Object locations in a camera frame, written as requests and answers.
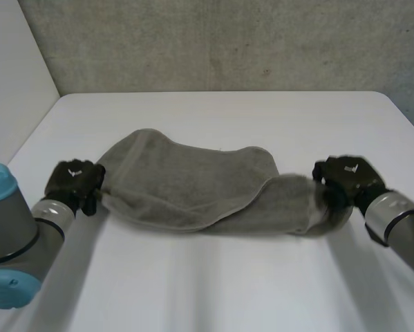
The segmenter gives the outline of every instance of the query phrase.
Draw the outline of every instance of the gray towel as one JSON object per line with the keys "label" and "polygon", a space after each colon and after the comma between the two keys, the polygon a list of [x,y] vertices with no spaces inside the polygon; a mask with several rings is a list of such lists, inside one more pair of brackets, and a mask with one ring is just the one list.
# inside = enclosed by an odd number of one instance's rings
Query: gray towel
{"label": "gray towel", "polygon": [[172,232],[323,234],[352,209],[334,212],[325,187],[279,175],[260,147],[214,151],[141,129],[109,149],[102,203],[123,219]]}

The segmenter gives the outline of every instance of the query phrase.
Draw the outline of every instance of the table surface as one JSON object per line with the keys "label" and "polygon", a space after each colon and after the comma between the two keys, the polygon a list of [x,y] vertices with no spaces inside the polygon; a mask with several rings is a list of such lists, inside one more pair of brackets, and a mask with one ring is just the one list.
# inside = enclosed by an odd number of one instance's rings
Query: table surface
{"label": "table surface", "polygon": [[[414,200],[414,127],[374,92],[98,93],[61,98],[10,163],[28,204],[60,160],[141,128],[186,145],[270,151],[310,176],[363,155]],[[414,272],[354,212],[318,239],[165,234],[79,215],[44,286],[0,331],[414,331]]]}

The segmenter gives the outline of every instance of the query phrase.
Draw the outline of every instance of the gray concrete wall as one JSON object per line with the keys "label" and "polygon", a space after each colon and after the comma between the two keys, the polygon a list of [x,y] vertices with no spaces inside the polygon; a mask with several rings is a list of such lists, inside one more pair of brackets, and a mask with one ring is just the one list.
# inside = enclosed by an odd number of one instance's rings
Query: gray concrete wall
{"label": "gray concrete wall", "polygon": [[414,0],[19,3],[62,95],[370,90],[414,124]]}

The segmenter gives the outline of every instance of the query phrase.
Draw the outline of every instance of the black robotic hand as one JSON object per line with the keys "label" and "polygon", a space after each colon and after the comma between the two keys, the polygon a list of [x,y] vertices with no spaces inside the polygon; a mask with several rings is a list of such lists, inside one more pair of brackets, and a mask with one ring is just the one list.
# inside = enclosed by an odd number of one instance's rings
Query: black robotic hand
{"label": "black robotic hand", "polygon": [[91,161],[62,161],[48,180],[44,199],[66,204],[75,214],[78,209],[87,216],[96,213],[96,191],[104,181],[105,169]]}
{"label": "black robotic hand", "polygon": [[388,191],[380,175],[358,156],[329,157],[326,161],[318,161],[312,177],[318,182],[325,181],[328,188],[325,200],[335,210],[356,206],[362,211],[364,205],[370,203],[365,202],[369,196],[374,194],[377,197],[377,192]]}

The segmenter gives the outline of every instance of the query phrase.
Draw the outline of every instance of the black ring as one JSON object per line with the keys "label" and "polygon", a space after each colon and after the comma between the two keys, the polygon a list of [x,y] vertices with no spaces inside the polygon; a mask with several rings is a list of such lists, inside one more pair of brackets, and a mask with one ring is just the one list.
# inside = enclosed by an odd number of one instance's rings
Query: black ring
{"label": "black ring", "polygon": [[385,239],[385,242],[386,242],[386,243],[388,243],[388,237],[389,237],[389,234],[391,233],[391,230],[393,230],[394,226],[396,226],[396,225],[397,225],[397,223],[398,223],[399,221],[401,221],[402,219],[405,219],[407,216],[410,216],[410,215],[412,215],[412,214],[414,214],[414,210],[408,210],[408,211],[405,211],[405,212],[404,212],[404,213],[402,213],[401,215],[399,215],[399,216],[395,217],[395,218],[393,219],[393,221],[391,221],[391,222],[388,224],[388,226],[386,226],[386,229],[385,229],[385,234],[384,234],[384,239]]}
{"label": "black ring", "polygon": [[10,261],[11,259],[16,258],[19,255],[22,255],[27,250],[29,250],[31,247],[33,247],[33,245],[38,241],[38,239],[39,239],[39,227],[38,227],[38,225],[36,225],[36,235],[35,235],[35,237],[33,237],[33,239],[29,243],[27,243],[27,245],[24,246],[22,249],[19,249],[18,251],[14,252],[10,255],[1,257],[0,258],[0,264],[6,263],[7,261]]}
{"label": "black ring", "polygon": [[55,223],[53,223],[52,221],[45,220],[45,219],[42,219],[42,218],[35,218],[35,220],[38,223],[45,223],[46,225],[52,226],[54,229],[56,229],[58,231],[59,235],[61,235],[62,241],[65,241],[66,240],[66,236],[64,234],[64,231],[58,225],[56,225]]}

